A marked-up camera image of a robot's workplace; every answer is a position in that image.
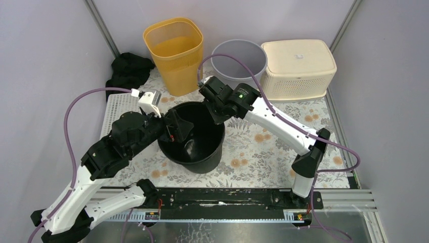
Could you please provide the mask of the white perforated plastic basket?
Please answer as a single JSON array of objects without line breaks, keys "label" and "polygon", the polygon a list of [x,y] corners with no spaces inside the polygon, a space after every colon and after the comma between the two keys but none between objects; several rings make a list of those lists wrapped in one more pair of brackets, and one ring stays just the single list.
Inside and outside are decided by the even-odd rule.
[{"label": "white perforated plastic basket", "polygon": [[126,112],[139,112],[138,97],[131,94],[110,95],[106,104],[104,119],[101,128],[100,138],[106,136],[111,131],[111,125]]}]

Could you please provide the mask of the grey bin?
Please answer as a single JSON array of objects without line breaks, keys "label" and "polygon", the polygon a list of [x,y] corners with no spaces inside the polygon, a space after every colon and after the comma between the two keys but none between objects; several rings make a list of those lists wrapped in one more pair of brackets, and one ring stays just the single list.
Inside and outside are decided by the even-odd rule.
[{"label": "grey bin", "polygon": [[249,72],[232,57],[245,64],[259,82],[268,63],[266,52],[261,46],[249,40],[232,39],[216,46],[212,54],[216,54],[210,60],[215,76],[223,83],[233,89],[240,83],[258,89]]}]

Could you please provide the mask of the cream large plastic basket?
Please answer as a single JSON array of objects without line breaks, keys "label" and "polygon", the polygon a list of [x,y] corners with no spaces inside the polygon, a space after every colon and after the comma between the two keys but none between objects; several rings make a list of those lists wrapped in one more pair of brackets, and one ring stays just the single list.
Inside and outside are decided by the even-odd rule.
[{"label": "cream large plastic basket", "polygon": [[278,40],[261,47],[267,55],[267,67],[260,83],[268,100],[310,100],[326,95],[337,66],[324,41]]}]

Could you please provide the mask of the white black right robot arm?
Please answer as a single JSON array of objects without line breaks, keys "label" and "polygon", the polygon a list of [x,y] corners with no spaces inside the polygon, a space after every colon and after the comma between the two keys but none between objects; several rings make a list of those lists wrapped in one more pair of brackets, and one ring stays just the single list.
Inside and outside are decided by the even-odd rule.
[{"label": "white black right robot arm", "polygon": [[292,163],[295,179],[290,195],[291,204],[298,209],[310,202],[310,191],[315,172],[326,151],[325,139],[330,132],[315,130],[295,120],[265,102],[261,93],[248,84],[239,84],[235,89],[224,84],[215,76],[198,83],[213,121],[223,123],[232,117],[257,124],[286,142],[297,156]]}]

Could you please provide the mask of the yellow perforated waste bin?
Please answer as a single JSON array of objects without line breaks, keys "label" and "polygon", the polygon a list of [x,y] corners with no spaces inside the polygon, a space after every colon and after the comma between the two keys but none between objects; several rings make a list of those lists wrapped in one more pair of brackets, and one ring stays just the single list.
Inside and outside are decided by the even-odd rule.
[{"label": "yellow perforated waste bin", "polygon": [[183,96],[197,89],[204,37],[193,21],[176,17],[155,23],[145,29],[143,40],[172,96]]}]

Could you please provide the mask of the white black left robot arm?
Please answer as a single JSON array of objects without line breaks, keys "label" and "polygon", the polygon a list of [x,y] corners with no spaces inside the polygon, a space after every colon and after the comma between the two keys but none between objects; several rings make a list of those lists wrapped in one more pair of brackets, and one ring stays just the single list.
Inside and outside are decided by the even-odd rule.
[{"label": "white black left robot arm", "polygon": [[43,242],[79,242],[104,220],[127,209],[151,208],[158,190],[141,179],[124,192],[91,204],[93,195],[141,151],[158,139],[183,142],[194,128],[175,109],[166,115],[126,112],[113,122],[109,134],[92,145],[73,173],[70,185],[48,208],[34,211],[31,220],[44,228]]}]

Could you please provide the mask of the black bin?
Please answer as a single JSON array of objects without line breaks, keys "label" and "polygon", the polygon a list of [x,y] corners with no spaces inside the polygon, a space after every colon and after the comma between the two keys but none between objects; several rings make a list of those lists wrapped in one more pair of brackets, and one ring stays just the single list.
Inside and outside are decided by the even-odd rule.
[{"label": "black bin", "polygon": [[160,150],[168,159],[190,172],[211,172],[221,161],[225,125],[216,125],[201,102],[185,102],[172,109],[180,118],[193,123],[194,128],[182,143],[158,140]]}]

